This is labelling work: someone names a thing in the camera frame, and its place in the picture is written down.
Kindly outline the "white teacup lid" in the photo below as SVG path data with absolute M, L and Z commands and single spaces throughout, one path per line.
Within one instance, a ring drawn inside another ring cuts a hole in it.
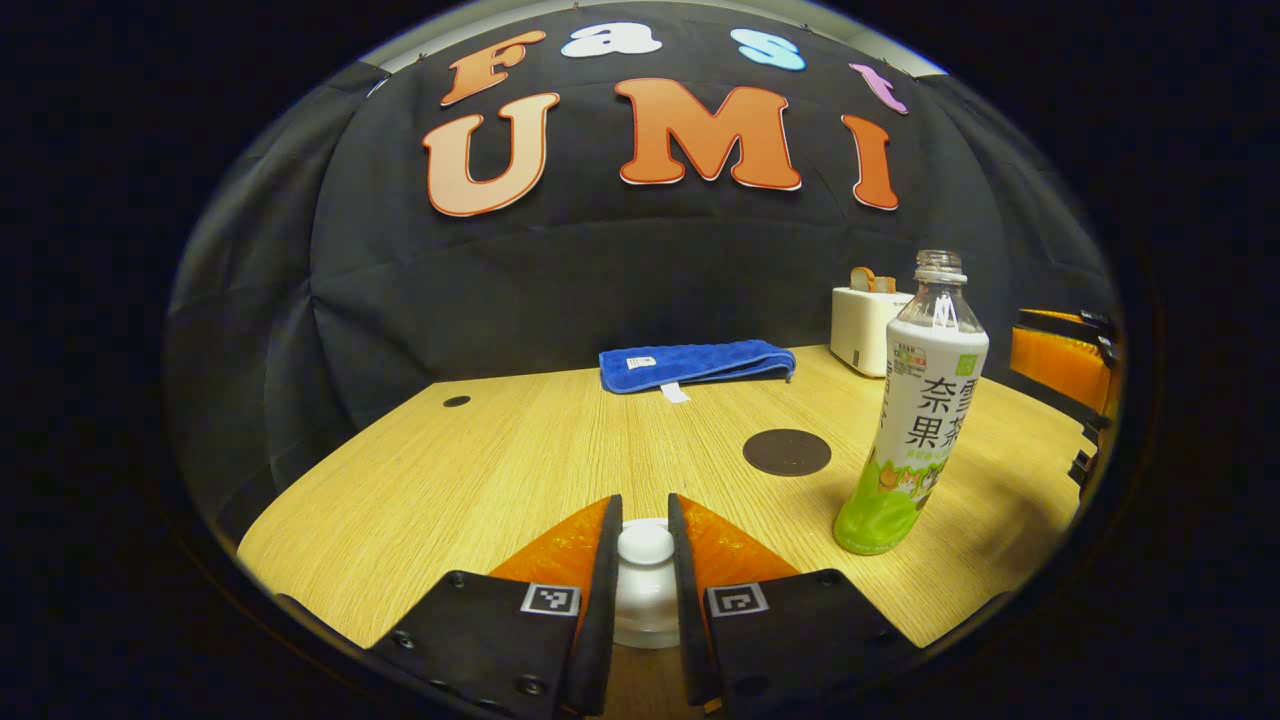
M 617 624 L 635 632 L 672 632 L 678 625 L 675 537 L 668 521 L 625 521 L 618 538 Z

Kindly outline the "black backdrop cloth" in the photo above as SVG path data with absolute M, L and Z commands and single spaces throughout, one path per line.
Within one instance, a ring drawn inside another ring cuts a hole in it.
M 1015 386 L 1023 307 L 1117 318 L 1055 164 L 942 70 L 692 3 L 562 9 L 356 61 L 227 168 L 165 316 L 182 480 L 239 541 L 436 382 L 614 348 L 827 341 L 856 265 L 959 254 Z

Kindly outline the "blue towel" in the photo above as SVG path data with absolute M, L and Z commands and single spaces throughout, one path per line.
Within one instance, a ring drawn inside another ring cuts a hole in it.
M 663 386 L 776 378 L 791 380 L 795 354 L 763 340 L 616 348 L 598 355 L 602 387 L 635 395 Z

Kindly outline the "white toaster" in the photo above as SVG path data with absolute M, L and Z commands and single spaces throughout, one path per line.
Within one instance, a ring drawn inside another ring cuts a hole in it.
M 887 368 L 887 325 L 913 300 L 910 293 L 832 288 L 831 352 L 854 370 L 883 378 Z

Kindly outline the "clear water bottle green label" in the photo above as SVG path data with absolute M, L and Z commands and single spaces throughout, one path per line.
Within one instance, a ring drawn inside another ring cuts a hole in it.
M 989 337 L 963 295 L 957 252 L 916 255 L 918 288 L 888 322 L 887 368 L 876 437 L 833 537 L 872 556 L 915 527 L 952 455 L 989 351 Z

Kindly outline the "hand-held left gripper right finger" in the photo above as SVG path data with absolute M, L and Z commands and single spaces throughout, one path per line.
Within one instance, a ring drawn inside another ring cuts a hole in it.
M 835 714 L 919 662 L 840 570 L 803 573 L 682 495 L 668 497 L 685 693 L 722 714 Z

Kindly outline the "dark round coaster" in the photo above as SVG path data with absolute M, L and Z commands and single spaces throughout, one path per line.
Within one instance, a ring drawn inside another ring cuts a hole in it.
M 832 450 L 814 433 L 780 428 L 748 438 L 742 446 L 742 456 L 753 468 L 771 475 L 806 477 L 829 464 Z

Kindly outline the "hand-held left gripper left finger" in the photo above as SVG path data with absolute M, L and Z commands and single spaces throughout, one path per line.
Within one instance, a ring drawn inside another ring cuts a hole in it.
M 622 509 L 604 497 L 488 574 L 447 571 L 366 659 L 481 717 L 602 714 Z

